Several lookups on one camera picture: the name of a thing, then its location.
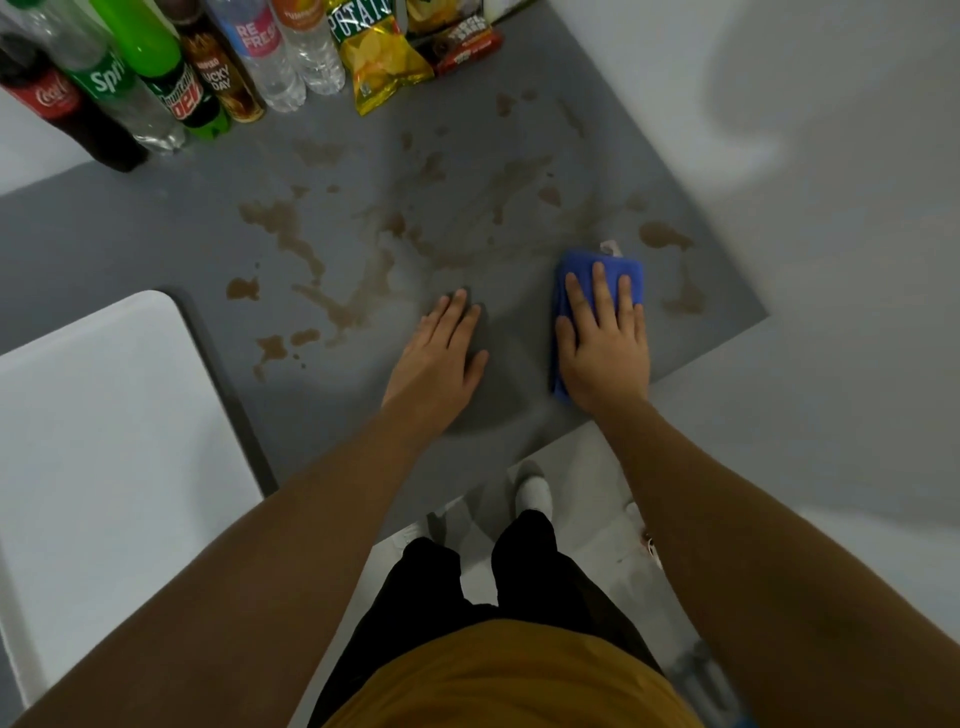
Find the green bottle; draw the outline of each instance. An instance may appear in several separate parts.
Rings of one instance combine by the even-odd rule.
[[[230,128],[217,97],[186,62],[177,39],[141,0],[90,0],[127,63],[183,126],[203,139]]]

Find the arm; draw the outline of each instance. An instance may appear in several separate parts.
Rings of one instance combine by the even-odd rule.
[[[391,500],[467,405],[479,317],[443,297],[354,437],[231,526],[17,722],[17,728],[283,728],[324,655]]]
[[[561,371],[620,461],[690,620],[760,725],[960,725],[960,646],[804,519],[710,458],[647,403],[642,306],[594,317],[567,282]]]

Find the forearm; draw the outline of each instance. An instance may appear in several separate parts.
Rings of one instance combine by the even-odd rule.
[[[379,414],[222,534],[20,728],[285,726],[423,447],[398,409]]]
[[[761,724],[956,724],[960,648],[863,564],[649,404],[598,424],[671,585]]]

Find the gray countertop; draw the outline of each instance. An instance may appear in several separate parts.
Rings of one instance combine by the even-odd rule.
[[[366,118],[348,93],[311,96],[128,176],[90,163],[3,198],[0,352],[167,291],[282,481],[375,411],[421,313],[465,285],[486,307],[490,368],[389,533],[581,422],[546,389],[563,250],[615,238],[643,262],[655,378],[762,319],[550,8],[501,27],[498,54]],[[254,278],[258,300],[228,297]],[[294,346],[309,329],[319,340]]]

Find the person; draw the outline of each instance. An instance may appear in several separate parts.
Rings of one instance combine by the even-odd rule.
[[[595,314],[566,281],[574,320],[556,323],[564,382],[610,443],[666,576],[756,722],[960,725],[960,645],[657,413],[643,309],[627,279],[617,306],[601,265],[593,275]],[[483,376],[490,355],[468,359],[480,311],[465,311],[466,296],[441,298],[420,321],[376,415],[225,531],[17,728],[286,726],[391,499]],[[632,625],[556,552],[545,513],[523,511],[497,543],[497,607],[465,603],[450,553],[410,544],[317,720],[697,724]],[[395,609],[378,609],[381,599]]]

